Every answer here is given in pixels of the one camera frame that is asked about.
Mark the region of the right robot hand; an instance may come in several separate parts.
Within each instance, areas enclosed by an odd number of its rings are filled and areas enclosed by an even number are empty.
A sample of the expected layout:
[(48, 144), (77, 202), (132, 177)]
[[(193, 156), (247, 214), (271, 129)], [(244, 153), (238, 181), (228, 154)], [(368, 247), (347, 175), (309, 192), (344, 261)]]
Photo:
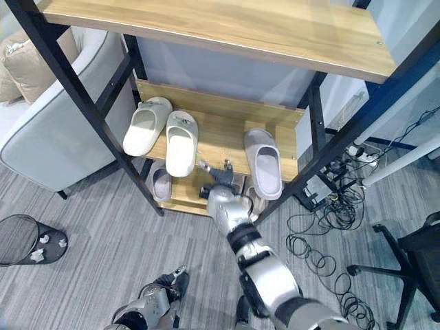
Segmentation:
[(225, 159), (222, 168), (211, 166), (206, 160), (199, 160), (197, 166), (207, 172), (214, 180), (214, 185), (231, 186), (234, 177), (232, 162)]

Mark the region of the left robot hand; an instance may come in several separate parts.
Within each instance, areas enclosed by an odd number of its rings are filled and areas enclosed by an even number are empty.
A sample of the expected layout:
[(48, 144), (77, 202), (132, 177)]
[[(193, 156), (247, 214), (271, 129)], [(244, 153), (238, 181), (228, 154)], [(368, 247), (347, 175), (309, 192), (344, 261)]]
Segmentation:
[(188, 289), (190, 275), (186, 271), (187, 265), (180, 265), (174, 272), (170, 273), (170, 294), (173, 301), (182, 300)]

